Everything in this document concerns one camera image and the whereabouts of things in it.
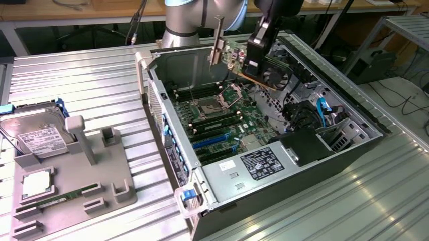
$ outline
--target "blue pcie slot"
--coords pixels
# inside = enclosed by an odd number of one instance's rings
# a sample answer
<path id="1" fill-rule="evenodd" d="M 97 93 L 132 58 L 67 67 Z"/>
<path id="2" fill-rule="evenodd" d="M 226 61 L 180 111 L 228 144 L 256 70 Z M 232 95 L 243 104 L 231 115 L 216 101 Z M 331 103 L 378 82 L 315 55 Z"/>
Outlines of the blue pcie slot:
<path id="1" fill-rule="evenodd" d="M 224 141 L 226 139 L 228 139 L 228 137 L 230 137 L 230 133 L 226 133 L 226 134 L 223 134 L 223 135 L 220 135 L 218 137 L 210 138 L 210 139 L 207 139 L 207 140 L 204 140 L 202 142 L 195 143 L 192 145 L 192 147 L 195 149 L 195 148 L 199 148 L 199 147 L 208 146 L 208 145 L 211 145 L 214 143 Z"/>

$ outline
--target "hard drive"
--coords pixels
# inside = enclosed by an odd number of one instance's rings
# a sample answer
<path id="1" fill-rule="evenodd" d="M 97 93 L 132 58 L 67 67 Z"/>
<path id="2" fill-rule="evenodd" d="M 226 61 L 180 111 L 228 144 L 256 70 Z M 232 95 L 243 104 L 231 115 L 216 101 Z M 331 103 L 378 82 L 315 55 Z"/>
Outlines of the hard drive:
<path id="1" fill-rule="evenodd" d="M 63 104 L 49 101 L 9 112 L 0 117 L 0 132 L 20 155 L 33 153 L 45 158 L 68 151 L 67 144 L 76 140 L 64 129 L 68 114 Z"/>

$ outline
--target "motherboard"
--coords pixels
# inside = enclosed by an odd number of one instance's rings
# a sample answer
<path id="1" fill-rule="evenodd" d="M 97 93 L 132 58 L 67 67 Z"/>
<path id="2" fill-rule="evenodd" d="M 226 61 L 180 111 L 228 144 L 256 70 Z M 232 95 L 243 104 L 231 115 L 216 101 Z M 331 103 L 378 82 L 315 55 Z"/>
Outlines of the motherboard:
<path id="1" fill-rule="evenodd" d="M 203 165 L 260 147 L 278 134 L 244 86 L 211 84 L 173 93 L 172 105 Z"/>

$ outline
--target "aluminum profile table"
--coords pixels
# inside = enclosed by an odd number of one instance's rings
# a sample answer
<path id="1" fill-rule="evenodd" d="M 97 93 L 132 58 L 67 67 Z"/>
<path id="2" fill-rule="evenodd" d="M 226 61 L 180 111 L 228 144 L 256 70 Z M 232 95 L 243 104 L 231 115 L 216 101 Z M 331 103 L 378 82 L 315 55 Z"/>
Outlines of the aluminum profile table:
<path id="1" fill-rule="evenodd" d="M 429 237 L 427 145 L 371 101 L 294 35 L 287 39 L 393 131 L 346 170 L 291 198 L 220 230 L 206 240 L 423 240 Z M 41 240 L 190 241 L 172 189 L 137 102 L 133 53 L 137 45 L 16 58 L 5 95 L 14 104 L 53 96 L 81 114 L 87 133 L 120 130 L 137 202 Z M 13 163 L 0 153 L 0 241 L 9 240 Z"/>
<path id="2" fill-rule="evenodd" d="M 362 42 L 361 47 L 358 48 L 350 60 L 347 60 L 346 62 L 342 71 L 346 75 L 350 73 L 362 52 L 367 49 L 370 43 L 374 41 L 379 33 L 379 30 L 383 27 L 389 27 L 395 33 L 401 34 L 419 47 L 429 51 L 429 18 L 426 16 L 413 15 L 381 17 L 366 39 Z M 390 38 L 386 38 L 379 46 L 385 47 L 389 40 Z"/>

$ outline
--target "blue cable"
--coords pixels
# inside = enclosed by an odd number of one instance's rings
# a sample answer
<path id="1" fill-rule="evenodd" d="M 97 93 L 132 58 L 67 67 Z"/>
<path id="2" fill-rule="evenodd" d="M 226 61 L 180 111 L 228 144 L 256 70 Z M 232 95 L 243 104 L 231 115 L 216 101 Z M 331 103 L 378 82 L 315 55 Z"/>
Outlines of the blue cable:
<path id="1" fill-rule="evenodd" d="M 331 108 L 327 106 L 324 98 L 318 98 L 316 100 L 316 112 L 322 118 L 323 127 L 326 127 L 324 116 L 323 116 L 323 109 L 327 111 L 333 111 Z"/>

